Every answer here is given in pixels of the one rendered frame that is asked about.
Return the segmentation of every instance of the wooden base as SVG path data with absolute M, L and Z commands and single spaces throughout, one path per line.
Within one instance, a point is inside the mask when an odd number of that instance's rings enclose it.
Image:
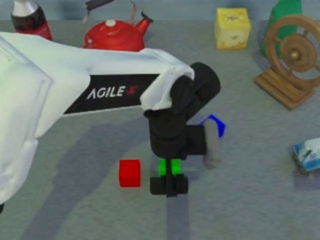
M 314 89 L 297 89 L 283 80 L 271 68 L 257 76 L 255 83 L 290 110 L 301 105 L 315 93 Z

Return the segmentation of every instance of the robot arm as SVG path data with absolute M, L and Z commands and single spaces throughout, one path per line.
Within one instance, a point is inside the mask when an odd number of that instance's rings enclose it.
M 0 32 L 0 205 L 25 182 L 37 139 L 62 115 L 168 109 L 171 87 L 181 76 L 192 80 L 194 70 L 162 50 L 82 49 Z

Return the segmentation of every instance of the blue cube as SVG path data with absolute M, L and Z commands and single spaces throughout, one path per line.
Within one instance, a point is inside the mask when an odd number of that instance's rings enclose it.
M 210 114 L 209 116 L 206 117 L 205 120 L 203 120 L 200 125 L 203 125 L 205 123 L 205 121 L 207 120 L 213 120 L 215 121 L 217 127 L 218 127 L 218 132 L 219 132 L 219 138 L 222 138 L 223 135 L 225 134 L 225 128 L 226 128 L 226 125 L 219 119 L 217 118 L 215 115 L 213 114 Z

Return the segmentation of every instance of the yellow block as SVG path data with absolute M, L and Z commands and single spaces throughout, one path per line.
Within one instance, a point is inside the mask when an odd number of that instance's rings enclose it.
M 251 24 L 246 8 L 217 8 L 214 38 L 219 50 L 238 50 L 247 47 Z

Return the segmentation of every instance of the kettle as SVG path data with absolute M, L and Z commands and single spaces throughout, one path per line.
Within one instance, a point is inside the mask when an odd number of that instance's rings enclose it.
M 153 22 L 143 11 L 136 24 L 107 20 L 92 27 L 84 37 L 85 49 L 139 52 L 145 48 L 144 35 Z

